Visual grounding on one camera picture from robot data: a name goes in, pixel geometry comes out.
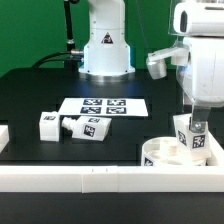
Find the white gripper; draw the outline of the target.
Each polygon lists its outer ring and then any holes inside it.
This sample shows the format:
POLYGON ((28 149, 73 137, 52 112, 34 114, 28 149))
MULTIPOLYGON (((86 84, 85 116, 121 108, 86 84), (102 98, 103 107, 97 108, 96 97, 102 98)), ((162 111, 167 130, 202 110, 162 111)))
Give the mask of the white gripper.
POLYGON ((171 60, 194 104, 190 130, 204 132, 209 107, 224 106, 224 0, 171 0, 169 33, 175 43, 150 53, 147 68, 152 78, 163 78, 171 60))

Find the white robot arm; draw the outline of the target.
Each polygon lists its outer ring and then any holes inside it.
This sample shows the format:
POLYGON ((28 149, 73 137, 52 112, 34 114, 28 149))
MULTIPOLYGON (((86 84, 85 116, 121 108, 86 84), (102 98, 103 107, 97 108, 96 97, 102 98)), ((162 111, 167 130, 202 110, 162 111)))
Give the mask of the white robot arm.
MULTIPOLYGON (((125 41, 123 0, 88 0, 90 38, 79 71, 102 79, 132 73, 130 47, 125 41)), ((192 103, 189 128, 206 129, 210 110, 224 106, 224 0, 171 0, 170 48, 150 52, 152 78, 166 75, 165 60, 176 67, 176 78, 192 103)))

